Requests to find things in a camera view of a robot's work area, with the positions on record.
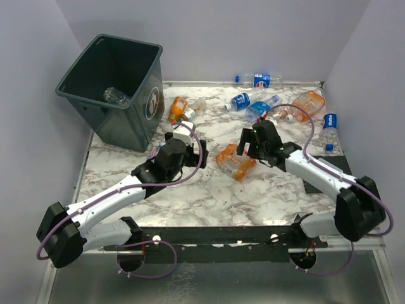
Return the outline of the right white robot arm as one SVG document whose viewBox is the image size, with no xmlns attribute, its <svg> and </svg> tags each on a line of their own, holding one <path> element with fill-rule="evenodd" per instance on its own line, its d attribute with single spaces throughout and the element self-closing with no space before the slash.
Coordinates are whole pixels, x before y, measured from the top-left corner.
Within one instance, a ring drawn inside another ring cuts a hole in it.
<svg viewBox="0 0 405 304">
<path fill-rule="evenodd" d="M 296 247 L 304 248 L 318 236 L 341 235 L 356 242 L 386 219 L 374 180 L 347 175 L 308 155 L 296 143 L 282 142 L 269 120 L 242 129 L 237 154 L 243 153 L 297 176 L 335 203 L 334 212 L 305 215 L 294 222 L 290 239 Z"/>
</svg>

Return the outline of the crushed clear bottle white cap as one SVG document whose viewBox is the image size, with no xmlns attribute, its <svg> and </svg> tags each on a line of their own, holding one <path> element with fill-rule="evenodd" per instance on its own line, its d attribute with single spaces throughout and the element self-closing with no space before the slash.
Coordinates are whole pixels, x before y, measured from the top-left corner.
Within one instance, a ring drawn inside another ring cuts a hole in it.
<svg viewBox="0 0 405 304">
<path fill-rule="evenodd" d="M 112 105 L 127 106 L 130 104 L 130 98 L 115 87 L 107 88 L 103 93 L 105 102 Z"/>
</svg>

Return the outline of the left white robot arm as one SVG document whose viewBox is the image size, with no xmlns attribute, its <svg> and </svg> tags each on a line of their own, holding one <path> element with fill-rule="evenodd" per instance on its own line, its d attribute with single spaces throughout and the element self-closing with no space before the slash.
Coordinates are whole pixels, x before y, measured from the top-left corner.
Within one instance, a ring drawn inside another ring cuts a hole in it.
<svg viewBox="0 0 405 304">
<path fill-rule="evenodd" d="M 50 260 L 57 268 L 74 262 L 82 253 L 114 246 L 118 250 L 143 250 L 149 240 L 132 217 L 105 224 L 103 220 L 132 203 L 141 201 L 168 186 L 185 182 L 178 179 L 184 167 L 206 166 L 206 141 L 198 140 L 199 151 L 174 137 L 166 140 L 158 154 L 137 166 L 131 174 L 107 190 L 79 203 L 49 206 L 36 233 L 40 242 L 38 260 Z"/>
</svg>

